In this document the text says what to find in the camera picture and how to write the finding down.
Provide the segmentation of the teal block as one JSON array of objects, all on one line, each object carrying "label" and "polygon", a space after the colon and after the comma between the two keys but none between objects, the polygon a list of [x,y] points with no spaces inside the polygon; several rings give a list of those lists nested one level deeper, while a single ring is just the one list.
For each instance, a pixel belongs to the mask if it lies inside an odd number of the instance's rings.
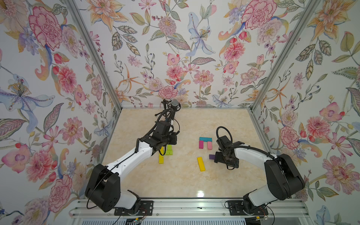
[{"label": "teal block", "polygon": [[199,137],[199,141],[212,142],[212,138],[209,138],[209,137]]}]

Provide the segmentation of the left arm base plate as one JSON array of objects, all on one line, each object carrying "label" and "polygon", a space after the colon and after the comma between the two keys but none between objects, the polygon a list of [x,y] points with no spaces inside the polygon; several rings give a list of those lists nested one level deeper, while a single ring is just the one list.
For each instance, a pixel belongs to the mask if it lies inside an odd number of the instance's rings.
[{"label": "left arm base plate", "polygon": [[131,209],[114,208],[115,216],[152,216],[154,201],[141,200],[135,203]]}]

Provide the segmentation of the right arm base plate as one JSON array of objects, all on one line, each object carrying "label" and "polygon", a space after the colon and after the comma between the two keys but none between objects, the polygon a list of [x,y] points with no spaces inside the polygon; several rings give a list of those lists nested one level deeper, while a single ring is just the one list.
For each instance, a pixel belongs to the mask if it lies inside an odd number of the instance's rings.
[{"label": "right arm base plate", "polygon": [[229,210],[231,216],[268,216],[268,211],[264,208],[265,204],[253,206],[244,200],[228,200],[225,201],[224,206]]}]

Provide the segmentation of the yellow long block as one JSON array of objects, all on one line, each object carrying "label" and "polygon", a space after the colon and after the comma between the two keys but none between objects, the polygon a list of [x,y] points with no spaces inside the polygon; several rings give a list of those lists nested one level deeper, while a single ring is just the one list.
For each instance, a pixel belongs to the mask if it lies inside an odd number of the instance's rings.
[{"label": "yellow long block", "polygon": [[159,164],[164,164],[164,156],[162,156],[162,155],[159,154],[158,163],[159,163]]}]

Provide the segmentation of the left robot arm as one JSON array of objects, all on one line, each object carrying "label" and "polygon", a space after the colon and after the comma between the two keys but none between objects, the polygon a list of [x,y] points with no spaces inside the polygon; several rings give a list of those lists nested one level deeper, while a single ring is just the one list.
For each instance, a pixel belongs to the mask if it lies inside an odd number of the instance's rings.
[{"label": "left robot arm", "polygon": [[135,147],[121,158],[104,166],[98,164],[91,173],[85,196],[103,212],[123,208],[137,212],[141,197],[133,191],[121,188],[127,175],[143,161],[167,145],[176,145],[177,135],[173,119],[158,121],[142,138],[137,139]]}]

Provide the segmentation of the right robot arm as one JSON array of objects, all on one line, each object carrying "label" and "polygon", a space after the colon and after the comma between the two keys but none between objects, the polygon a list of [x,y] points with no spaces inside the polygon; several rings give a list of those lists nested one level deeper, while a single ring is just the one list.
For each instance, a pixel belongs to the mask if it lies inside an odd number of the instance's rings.
[{"label": "right robot arm", "polygon": [[244,160],[265,172],[266,185],[242,198],[240,208],[246,215],[254,215],[258,210],[264,210],[267,204],[286,200],[305,188],[305,181],[289,155],[273,155],[240,141],[233,143],[226,136],[219,137],[217,144],[219,151],[215,154],[215,163],[225,164],[228,170],[233,170]]}]

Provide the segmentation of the pink block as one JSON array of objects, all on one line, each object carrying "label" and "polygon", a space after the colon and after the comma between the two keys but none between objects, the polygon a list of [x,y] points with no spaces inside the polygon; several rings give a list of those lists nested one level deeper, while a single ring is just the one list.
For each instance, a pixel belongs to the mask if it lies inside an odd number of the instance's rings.
[{"label": "pink block", "polygon": [[212,142],[210,141],[207,142],[207,149],[212,150]]}]

